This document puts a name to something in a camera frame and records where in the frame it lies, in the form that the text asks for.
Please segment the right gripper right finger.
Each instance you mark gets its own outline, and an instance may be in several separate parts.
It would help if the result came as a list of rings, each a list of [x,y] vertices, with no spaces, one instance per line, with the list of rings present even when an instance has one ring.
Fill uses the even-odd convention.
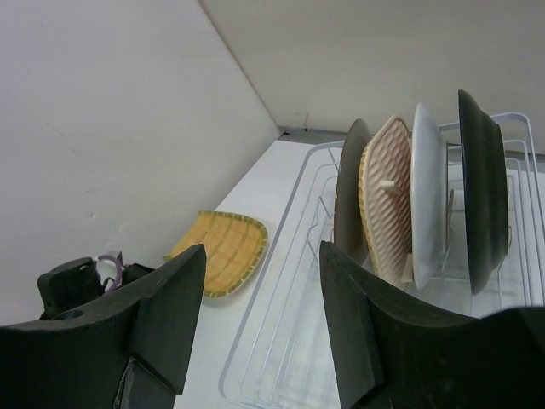
[[[541,408],[544,310],[481,319],[423,302],[330,242],[320,281],[344,408]]]

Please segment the red teal floral plate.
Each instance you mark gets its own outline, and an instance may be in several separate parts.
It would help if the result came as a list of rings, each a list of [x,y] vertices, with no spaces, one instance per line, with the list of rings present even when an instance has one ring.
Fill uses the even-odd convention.
[[[416,107],[411,143],[412,261],[416,288],[423,289],[447,248],[447,142],[429,109]]]

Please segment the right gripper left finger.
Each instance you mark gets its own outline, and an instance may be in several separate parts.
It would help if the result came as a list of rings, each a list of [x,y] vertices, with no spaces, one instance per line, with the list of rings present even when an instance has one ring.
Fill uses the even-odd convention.
[[[171,408],[184,389],[203,297],[194,245],[53,320],[1,329],[4,408]]]

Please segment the grey reindeer pattern plate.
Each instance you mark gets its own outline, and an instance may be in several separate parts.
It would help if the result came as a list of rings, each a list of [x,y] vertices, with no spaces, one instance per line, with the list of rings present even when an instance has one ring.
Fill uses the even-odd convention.
[[[370,140],[367,124],[356,119],[341,150],[336,181],[334,244],[359,265],[364,264],[369,253],[359,210],[359,165]]]

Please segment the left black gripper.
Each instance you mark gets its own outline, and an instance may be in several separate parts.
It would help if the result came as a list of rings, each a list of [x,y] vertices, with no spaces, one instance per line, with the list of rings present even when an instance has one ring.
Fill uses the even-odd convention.
[[[102,279],[102,263],[115,268],[114,277]],[[151,273],[153,268],[134,263],[123,264],[121,256],[83,257],[61,264],[37,279],[43,302],[41,320],[53,320],[68,310],[113,292]]]

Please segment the brown rimmed cream plate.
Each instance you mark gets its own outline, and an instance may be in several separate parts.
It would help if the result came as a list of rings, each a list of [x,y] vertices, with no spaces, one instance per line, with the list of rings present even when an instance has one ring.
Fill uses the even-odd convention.
[[[479,294],[508,254],[508,181],[502,130],[458,91],[465,228],[471,292]]]

